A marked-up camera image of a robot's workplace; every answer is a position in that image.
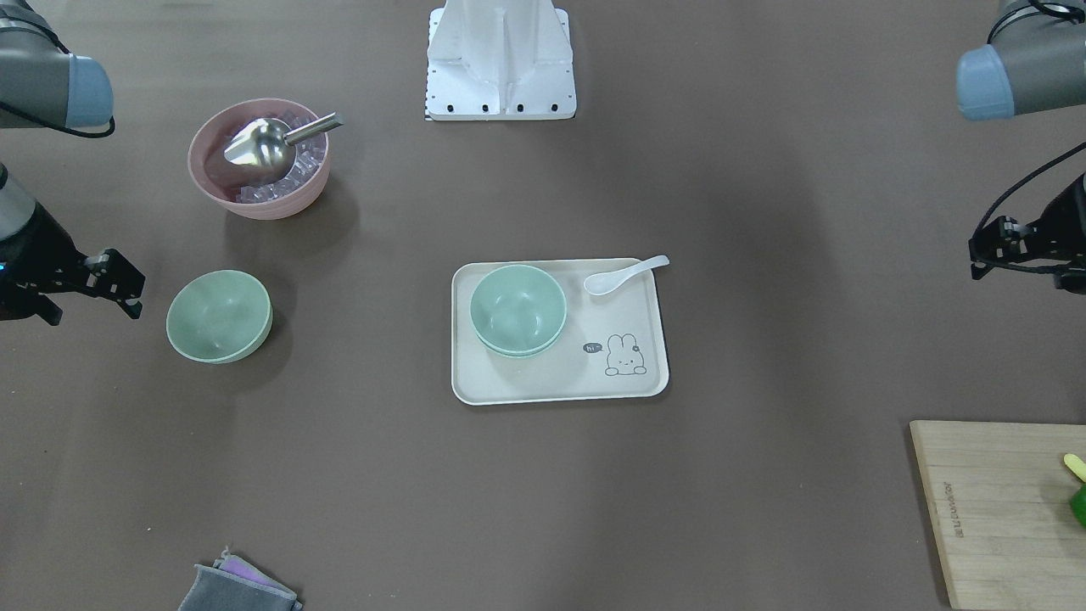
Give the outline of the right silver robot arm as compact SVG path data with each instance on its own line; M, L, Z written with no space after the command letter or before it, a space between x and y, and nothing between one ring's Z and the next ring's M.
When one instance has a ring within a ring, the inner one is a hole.
M74 53L26 1L1 4L1 126L85 139L115 132L114 90L93 58ZM83 254L46 206L1 169L3 320L61 322L54 294L83 294L141 316L146 276L116 249Z

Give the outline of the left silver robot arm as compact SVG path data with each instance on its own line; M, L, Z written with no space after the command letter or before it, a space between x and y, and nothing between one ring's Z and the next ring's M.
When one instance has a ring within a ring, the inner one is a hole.
M986 42L967 51L955 69L955 96L967 120L1005 120L1085 101L1082 1L1002 1ZM997 198L967 240L970 272L1048 276L1055 289L1085 293L1083 175L1058 193L1034 221L997 214L1033 179L1083 152L1073 147L1022 177Z

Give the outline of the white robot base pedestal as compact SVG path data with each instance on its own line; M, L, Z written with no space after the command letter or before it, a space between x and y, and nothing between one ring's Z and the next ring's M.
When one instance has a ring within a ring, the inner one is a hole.
M446 1L429 15L426 120L569 120L568 13L551 1Z

